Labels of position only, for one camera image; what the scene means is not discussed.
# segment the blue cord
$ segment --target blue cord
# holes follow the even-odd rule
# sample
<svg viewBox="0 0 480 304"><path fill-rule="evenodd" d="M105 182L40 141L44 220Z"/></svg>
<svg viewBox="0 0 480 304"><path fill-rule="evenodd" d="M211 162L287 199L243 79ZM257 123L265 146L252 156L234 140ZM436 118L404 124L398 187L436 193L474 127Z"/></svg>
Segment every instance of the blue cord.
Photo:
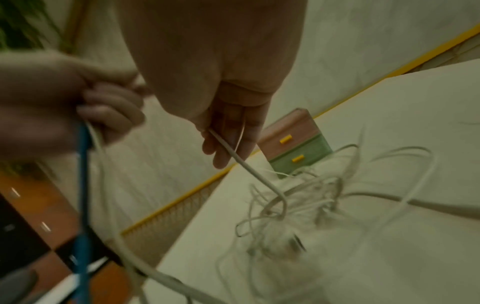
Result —
<svg viewBox="0 0 480 304"><path fill-rule="evenodd" d="M80 234L75 243L77 273L79 275L79 284L77 289L77 303L90 304L89 290L89 264L90 264L90 240L88 236L89 226L89 148L92 146L92 138L88 127L81 123L78 131L78 184L79 193L78 211L80 213Z"/></svg>

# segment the tangled cable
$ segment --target tangled cable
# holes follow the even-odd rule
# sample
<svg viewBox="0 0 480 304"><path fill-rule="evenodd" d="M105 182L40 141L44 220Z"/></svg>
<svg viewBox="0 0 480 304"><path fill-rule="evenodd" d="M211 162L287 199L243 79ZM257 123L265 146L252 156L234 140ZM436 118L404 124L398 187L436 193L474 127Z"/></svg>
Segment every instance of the tangled cable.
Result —
<svg viewBox="0 0 480 304"><path fill-rule="evenodd" d="M142 288L136 281L135 278L135 268L140 270L141 272L145 273L150 278L154 279L158 283L164 285L165 287L185 295L187 303L192 303L193 300L198 301L203 304L226 304L224 301L210 296L198 289L185 285L178 281L177 279L161 273L156 269L149 266L145 263L142 259L137 257L125 244L122 236L120 227L117 223L115 213L114 213L114 205L112 202L113 196L113 189L112 189L112 170L115 166L111 163L110 159L108 158L105 150L104 144L101 135L92 127L92 125L88 124L88 130L92 137L93 146L98 154L99 158L99 182L100 182L100 200L103 207L105 214L107 215L107 219L110 225L110 230L113 235L114 243L118 249L119 256L121 257L125 269L127 270L128 275L130 276L131 283L134 288L135 294L138 295L139 301L141 304L147 304L147 297L145 296ZM265 179L262 175L260 175L257 171L251 168L247 163L245 163L230 147L230 145L221 138L214 130L209 130L210 133L226 148L228 153L242 166L246 171L248 171L251 175L253 175L259 182L265 185L271 192L270 193L262 193L260 192L255 186L250 188L250 192L252 193L252 201L250 203L248 209L248 218L235 227L235 234L236 237L243 237L246 235L250 235L253 238L253 242L251 244L251 262L249 269L253 267L253 259L256 252L260 252L264 256L268 256L269 258L289 258L289 254L286 256L278 256L275 252L269 251L269 246L266 243L266 234L269 225L272 223L282 223L286 218L295 218L295 219L303 219L305 214L310 213L311 210L316 210L315 216L313 217L313 223L316 227L321 227L321 222L326 216L346 216L342 214L341 210L339 210L339 199L342 197L342 190L345 186L345 183L349 181L349 179L356 173L359 165L360 165L360 149L359 146L363 141L363 135L360 136L359 144L358 145L348 145L336 151L338 153L341 150L344 150L349 147L357 147L357 150L354 156L351 158L348 166L345 168L342 174L340 175L317 175L313 171L309 170L308 168L300 169L299 171L295 172L294 174L302 179L302 183L298 186L291 188L287 191L282 191L275 185L273 185L270 181ZM382 217L378 220L373 227L368 229L365 237L359 242L357 249L354 250L352 255L347 259L347 261L343 264L352 264L353 259L356 256L357 252L360 252L362 247L364 247L376 234L377 232L387 225L391 219L393 219L399 212L401 212L405 206L408 204L408 201L415 196L418 191L423 187L425 182L431 176L433 169L436 166L436 158L432 155L431 151L426 148L422 147L405 147L400 149L395 149L388 151L371 161L375 161L381 158L385 158L392 153L402 151L405 149L421 149L427 151L431 156L430 166L428 167L427 171L423 174L422 178L418 181L416 186L401 200L399 205L389 214ZM332 156L328 156L324 158L322 161L328 161L331 159ZM135 187L132 186L128 179L121 180L126 187L130 188L132 191L136 191ZM145 200L142 195L137 196L140 200ZM255 206L261 206L262 210L258 216L253 216L253 209ZM246 233L240 233L239 229L242 225L248 224L249 231ZM290 242L290 246L294 255L300 254L305 248L301 240L293 235L293 240ZM222 283L226 286L226 282L224 278L222 278L221 272L217 267L217 273L219 275L219 279ZM279 295L276 298L271 298L275 303L290 303L292 299L298 298L299 294L311 292L312 288L315 288L319 285L325 285L330 280L334 279L339 275L343 275L346 273L344 268L340 269L335 276L332 277L321 277L316 282L301 288L301 290L295 290L293 292L289 292L287 294ZM255 285L250 280L250 290L252 293L258 297L263 297L261 292L255 289Z"/></svg>

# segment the marble wall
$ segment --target marble wall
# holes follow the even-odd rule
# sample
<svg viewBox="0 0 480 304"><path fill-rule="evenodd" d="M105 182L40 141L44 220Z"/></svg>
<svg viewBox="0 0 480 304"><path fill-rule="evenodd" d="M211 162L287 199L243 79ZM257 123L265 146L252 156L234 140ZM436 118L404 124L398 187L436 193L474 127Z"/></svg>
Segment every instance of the marble wall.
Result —
<svg viewBox="0 0 480 304"><path fill-rule="evenodd" d="M310 0L297 61L274 96L267 122L296 107L317 114L478 23L478 0ZM134 65L111 0L92 5L77 54L113 66ZM190 123L166 114L154 98L145 112L146 125L109 150L136 189L115 188L122 227L216 172L211 158L202 155L202 139ZM47 163L59 188L75 203L75 158ZM108 238L96 196L92 213L94 228Z"/></svg>

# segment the white table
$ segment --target white table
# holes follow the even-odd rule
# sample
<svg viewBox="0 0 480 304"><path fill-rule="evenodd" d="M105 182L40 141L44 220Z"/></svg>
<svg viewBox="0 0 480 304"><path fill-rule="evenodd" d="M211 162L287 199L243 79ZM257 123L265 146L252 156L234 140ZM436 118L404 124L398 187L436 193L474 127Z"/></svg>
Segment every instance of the white table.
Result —
<svg viewBox="0 0 480 304"><path fill-rule="evenodd" d="M416 198L480 208L480 60L384 80L316 122L333 149L355 143L367 125L362 149L366 159L401 146L430 148L439 157L439 167ZM261 153L248 163L271 169ZM414 161L384 162L362 177L381 185L359 184L355 191L402 195L417 166ZM157 269L229 301L216 276L215 260L228 249L235 224L245 217L251 183L258 184L236 166ZM346 205L359 216L378 215L396 204L368 197L349 201ZM246 292L240 283L236 288ZM152 303L185 303L184 297L151 279L144 290ZM331 304L468 304L478 303L478 290L480 220L412 207L385 228L363 265L326 293Z"/></svg>

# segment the hand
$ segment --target hand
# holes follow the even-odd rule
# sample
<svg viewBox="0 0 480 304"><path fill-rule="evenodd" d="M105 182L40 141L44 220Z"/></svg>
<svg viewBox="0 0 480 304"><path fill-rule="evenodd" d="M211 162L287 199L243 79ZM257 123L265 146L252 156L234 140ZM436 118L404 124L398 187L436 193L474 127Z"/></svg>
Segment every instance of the hand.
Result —
<svg viewBox="0 0 480 304"><path fill-rule="evenodd" d="M58 53L0 55L0 158L74 151L81 119L107 143L141 125L144 86L138 72L104 69Z"/></svg>
<svg viewBox="0 0 480 304"><path fill-rule="evenodd" d="M246 159L297 54L307 0L118 0L123 35L169 113L193 122L224 168L216 130Z"/></svg>

